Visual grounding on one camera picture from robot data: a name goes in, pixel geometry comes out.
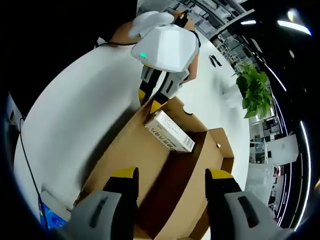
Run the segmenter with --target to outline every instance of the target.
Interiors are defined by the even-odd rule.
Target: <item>potted plant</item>
[[[243,64],[244,69],[236,80],[242,94],[242,107],[247,109],[245,118],[250,118],[258,113],[263,118],[270,112],[272,97],[267,88],[265,72],[258,72],[253,65]]]

